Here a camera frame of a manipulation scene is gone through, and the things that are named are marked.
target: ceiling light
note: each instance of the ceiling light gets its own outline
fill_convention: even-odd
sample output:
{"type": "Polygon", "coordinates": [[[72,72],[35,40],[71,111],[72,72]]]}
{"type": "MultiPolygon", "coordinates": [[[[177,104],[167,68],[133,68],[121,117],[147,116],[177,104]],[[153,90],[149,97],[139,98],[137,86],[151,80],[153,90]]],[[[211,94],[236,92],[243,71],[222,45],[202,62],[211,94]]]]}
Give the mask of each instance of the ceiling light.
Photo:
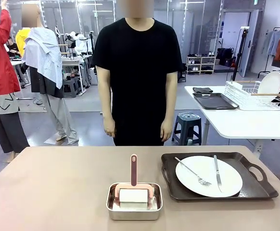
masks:
{"type": "Polygon", "coordinates": [[[93,12],[112,12],[112,11],[93,11],[93,12]]]}
{"type": "Polygon", "coordinates": [[[189,3],[204,3],[204,1],[188,1],[188,2],[180,2],[180,4],[189,4],[189,3]]]}
{"type": "Polygon", "coordinates": [[[96,3],[96,4],[94,4],[94,3],[80,3],[80,5],[87,5],[87,6],[94,6],[94,5],[97,5],[97,6],[101,6],[102,3],[96,3]]]}

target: black tray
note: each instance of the black tray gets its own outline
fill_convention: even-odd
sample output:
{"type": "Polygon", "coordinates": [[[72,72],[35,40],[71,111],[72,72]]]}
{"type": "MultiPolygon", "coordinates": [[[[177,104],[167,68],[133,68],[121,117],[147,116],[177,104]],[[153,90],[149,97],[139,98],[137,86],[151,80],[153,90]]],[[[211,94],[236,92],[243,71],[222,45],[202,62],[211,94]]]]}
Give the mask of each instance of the black tray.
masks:
{"type": "Polygon", "coordinates": [[[234,110],[239,107],[221,93],[193,93],[193,96],[207,110],[234,110]]]}
{"type": "Polygon", "coordinates": [[[175,154],[163,154],[162,160],[162,174],[167,183],[170,196],[172,199],[178,202],[192,202],[192,201],[211,201],[211,200],[266,200],[277,197],[278,192],[271,186],[267,180],[267,176],[262,168],[250,163],[240,153],[175,153],[175,154]],[[182,160],[189,156],[217,156],[219,160],[226,162],[235,168],[242,177],[242,189],[241,191],[231,197],[206,197],[199,195],[188,188],[186,188],[177,178],[175,169],[178,161],[174,159],[177,157],[182,160]],[[258,181],[254,173],[249,171],[250,167],[257,168],[262,176],[263,180],[258,181]]]}

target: cleaning brush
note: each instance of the cleaning brush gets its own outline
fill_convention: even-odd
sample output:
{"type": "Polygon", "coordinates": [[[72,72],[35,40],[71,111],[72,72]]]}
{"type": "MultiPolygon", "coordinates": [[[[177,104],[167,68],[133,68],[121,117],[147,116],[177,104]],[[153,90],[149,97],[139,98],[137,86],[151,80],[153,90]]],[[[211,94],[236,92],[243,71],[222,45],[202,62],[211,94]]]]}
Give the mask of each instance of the cleaning brush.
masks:
{"type": "Polygon", "coordinates": [[[115,197],[119,199],[123,210],[147,210],[153,198],[153,187],[137,183],[137,155],[130,158],[130,183],[120,183],[115,187],[115,197]]]}

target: beige table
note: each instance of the beige table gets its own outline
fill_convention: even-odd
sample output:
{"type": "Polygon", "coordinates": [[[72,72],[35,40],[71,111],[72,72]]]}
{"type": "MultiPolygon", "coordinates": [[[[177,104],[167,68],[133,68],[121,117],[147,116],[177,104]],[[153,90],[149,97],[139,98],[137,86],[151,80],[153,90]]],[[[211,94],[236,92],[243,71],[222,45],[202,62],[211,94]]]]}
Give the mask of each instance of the beige table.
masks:
{"type": "Polygon", "coordinates": [[[246,147],[30,147],[0,173],[0,231],[280,231],[280,181],[246,147]],[[160,156],[175,152],[240,152],[261,166],[279,192],[269,201],[177,203],[170,199],[160,156]],[[129,180],[138,155],[139,181],[160,184],[157,221],[112,221],[110,184],[129,180]]]}

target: shoe rack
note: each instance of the shoe rack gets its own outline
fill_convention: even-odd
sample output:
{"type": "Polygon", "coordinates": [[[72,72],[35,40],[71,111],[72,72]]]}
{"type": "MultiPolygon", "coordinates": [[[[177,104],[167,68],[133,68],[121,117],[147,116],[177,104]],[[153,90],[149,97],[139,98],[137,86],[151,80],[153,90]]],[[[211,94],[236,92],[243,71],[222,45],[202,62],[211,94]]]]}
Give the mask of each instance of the shoe rack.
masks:
{"type": "Polygon", "coordinates": [[[216,56],[203,56],[203,57],[187,57],[186,60],[186,66],[187,66],[187,71],[186,74],[188,75],[189,73],[199,73],[199,75],[205,72],[214,72],[215,68],[215,61],[216,61],[216,56]],[[212,70],[203,70],[204,66],[211,66],[212,70]],[[194,68],[197,67],[199,70],[191,70],[189,71],[189,68],[194,68]]]}

